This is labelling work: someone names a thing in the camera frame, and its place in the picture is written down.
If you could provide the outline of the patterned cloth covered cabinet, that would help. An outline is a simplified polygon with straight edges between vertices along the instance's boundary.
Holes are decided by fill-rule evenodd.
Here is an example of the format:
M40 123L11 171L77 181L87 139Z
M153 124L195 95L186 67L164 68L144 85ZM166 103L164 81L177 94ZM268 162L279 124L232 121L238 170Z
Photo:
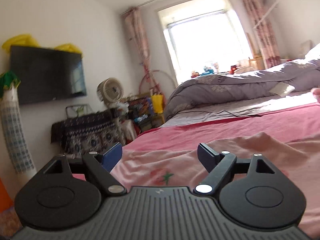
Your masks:
M114 110L68 118L52 124L51 142L65 154L80 158L88 152L101 153L113 144L125 145L119 115Z

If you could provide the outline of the purple quilt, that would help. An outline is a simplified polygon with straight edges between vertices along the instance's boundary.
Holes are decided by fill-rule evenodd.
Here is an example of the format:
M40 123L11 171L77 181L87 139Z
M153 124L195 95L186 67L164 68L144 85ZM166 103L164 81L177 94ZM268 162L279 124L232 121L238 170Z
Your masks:
M164 110L166 121L181 111L199 105L217 105L233 101L271 96L277 85L290 85L295 92L319 86L319 59L296 59L267 70L238 75L210 74L179 85Z

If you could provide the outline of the beige round fan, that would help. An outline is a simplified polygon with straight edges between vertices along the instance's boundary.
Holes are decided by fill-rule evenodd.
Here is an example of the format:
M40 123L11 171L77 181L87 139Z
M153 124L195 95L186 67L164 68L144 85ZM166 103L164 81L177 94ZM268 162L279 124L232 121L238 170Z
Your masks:
M123 95L123 87L120 81L114 77L104 80L97 87L97 96L106 105L119 102Z

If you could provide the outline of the white tower fan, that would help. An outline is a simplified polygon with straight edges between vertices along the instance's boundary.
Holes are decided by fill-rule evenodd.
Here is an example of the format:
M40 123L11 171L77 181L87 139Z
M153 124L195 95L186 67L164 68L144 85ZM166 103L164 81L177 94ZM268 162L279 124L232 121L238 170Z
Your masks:
M1 74L1 123L10 161L17 174L36 172L23 133L17 89L20 79L12 72Z

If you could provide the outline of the yellow bag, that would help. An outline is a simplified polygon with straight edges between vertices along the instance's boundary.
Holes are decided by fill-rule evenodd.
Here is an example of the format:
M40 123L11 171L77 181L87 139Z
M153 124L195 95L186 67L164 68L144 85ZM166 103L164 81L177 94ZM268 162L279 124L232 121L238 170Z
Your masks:
M162 114L164 112L164 95L163 94L153 94L151 96L153 111L156 114Z

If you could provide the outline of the pink bed blanket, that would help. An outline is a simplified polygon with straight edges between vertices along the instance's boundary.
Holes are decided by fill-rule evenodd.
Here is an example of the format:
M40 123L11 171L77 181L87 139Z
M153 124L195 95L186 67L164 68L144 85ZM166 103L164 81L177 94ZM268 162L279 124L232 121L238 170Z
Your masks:
M202 142L239 158L265 156L302 190L307 205L299 226L310 237L319 237L319 104L150 130L123 148L112 175L127 189L195 187L207 175L196 153Z

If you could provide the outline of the blue plush toy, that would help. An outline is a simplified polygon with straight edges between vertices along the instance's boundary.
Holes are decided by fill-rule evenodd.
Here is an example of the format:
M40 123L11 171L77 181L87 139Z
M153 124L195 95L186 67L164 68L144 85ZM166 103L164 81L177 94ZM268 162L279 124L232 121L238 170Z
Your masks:
M204 72L200 74L201 76L214 74L214 70L211 67L204 67L203 70Z

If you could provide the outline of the white book on bed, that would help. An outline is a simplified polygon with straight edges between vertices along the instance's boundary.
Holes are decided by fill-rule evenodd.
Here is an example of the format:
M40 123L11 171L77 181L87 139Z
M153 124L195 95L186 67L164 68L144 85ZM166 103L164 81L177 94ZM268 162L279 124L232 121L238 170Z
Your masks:
M294 86L289 85L287 83L279 82L270 90L270 93L278 95L280 97L285 97L294 90L295 90Z

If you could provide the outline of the left pink curtain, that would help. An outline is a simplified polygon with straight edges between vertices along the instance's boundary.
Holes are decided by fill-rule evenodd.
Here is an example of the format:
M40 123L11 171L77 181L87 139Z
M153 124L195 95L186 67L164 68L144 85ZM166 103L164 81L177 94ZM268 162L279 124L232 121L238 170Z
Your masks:
M124 22L129 35L134 41L139 59L144 69L145 77L149 83L149 89L155 93L162 93L159 83L156 81L151 69L151 53L146 31L139 7L132 7L124 13Z

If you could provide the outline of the pink curtain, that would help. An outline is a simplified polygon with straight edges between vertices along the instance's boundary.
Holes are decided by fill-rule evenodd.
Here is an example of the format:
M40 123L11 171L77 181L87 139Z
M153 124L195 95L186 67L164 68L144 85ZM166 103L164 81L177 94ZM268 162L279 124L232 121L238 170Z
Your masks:
M280 64L278 44L270 20L265 15L267 10L263 0L242 0L248 17L253 25L265 68Z
M144 69L145 77L149 83L149 89L155 93L162 93L159 83L156 81L151 69L151 53L146 31L139 7L132 7L124 13L124 22L129 35L134 41L139 59Z

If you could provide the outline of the purple pillow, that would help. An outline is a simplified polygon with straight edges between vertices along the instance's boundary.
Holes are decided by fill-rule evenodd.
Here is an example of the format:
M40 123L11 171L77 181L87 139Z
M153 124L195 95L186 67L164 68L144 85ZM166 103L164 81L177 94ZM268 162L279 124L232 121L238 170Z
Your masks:
M308 51L308 53L305 55L305 59L308 61L320 59L320 43Z

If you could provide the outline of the right pink curtain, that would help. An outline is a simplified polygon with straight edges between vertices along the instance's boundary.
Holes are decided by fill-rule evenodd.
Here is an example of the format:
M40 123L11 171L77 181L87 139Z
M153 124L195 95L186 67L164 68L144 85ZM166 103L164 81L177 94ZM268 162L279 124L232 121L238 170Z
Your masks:
M265 15L267 10L263 0L242 0L248 17L253 25L265 68L280 64L278 44L270 20Z

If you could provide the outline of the black wall television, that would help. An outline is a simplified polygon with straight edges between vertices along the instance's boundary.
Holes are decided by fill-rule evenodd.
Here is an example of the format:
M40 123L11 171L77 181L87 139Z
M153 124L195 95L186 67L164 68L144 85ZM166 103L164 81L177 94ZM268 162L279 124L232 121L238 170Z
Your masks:
M87 95L82 58L78 53L11 46L10 70L21 81L17 89L21 105Z

